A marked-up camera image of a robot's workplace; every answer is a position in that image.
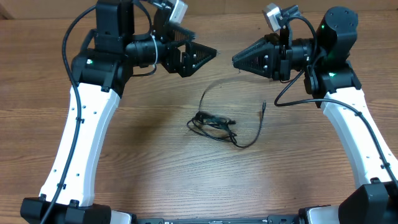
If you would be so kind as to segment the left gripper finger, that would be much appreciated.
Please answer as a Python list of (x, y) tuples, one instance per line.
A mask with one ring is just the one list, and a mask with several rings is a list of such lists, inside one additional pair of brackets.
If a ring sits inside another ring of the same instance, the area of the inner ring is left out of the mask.
[(177, 24), (169, 24), (169, 40), (172, 42), (192, 41), (196, 39), (196, 34)]
[(185, 77), (192, 76), (218, 53), (216, 49), (195, 42), (188, 42), (185, 46)]

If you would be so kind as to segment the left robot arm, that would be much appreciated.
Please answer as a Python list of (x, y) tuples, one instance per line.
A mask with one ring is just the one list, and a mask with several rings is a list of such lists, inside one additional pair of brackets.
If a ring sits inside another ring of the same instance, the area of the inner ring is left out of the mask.
[(181, 26), (183, 1), (153, 1), (149, 30), (134, 31), (134, 10), (144, 1), (98, 1), (90, 7), (96, 27), (85, 37), (78, 55), (64, 62), (72, 84), (63, 136), (52, 170), (34, 198), (22, 201), (20, 215), (29, 223), (136, 223), (95, 199), (96, 170), (107, 128), (134, 68), (155, 72), (162, 65), (182, 77), (193, 75), (217, 51), (195, 42)]

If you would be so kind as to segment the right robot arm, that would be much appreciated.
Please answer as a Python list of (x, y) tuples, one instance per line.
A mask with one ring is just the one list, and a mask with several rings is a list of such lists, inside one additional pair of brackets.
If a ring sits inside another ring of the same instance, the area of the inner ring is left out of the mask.
[(351, 164), (355, 191), (339, 205), (301, 208), (295, 215), (270, 215), (266, 223), (396, 223), (397, 158), (378, 130), (349, 55), (357, 39), (358, 15), (335, 6), (312, 37), (295, 39), (291, 22), (302, 20), (298, 6), (263, 10), (271, 33), (232, 58), (237, 69), (291, 87), (297, 71), (308, 93), (333, 125)]

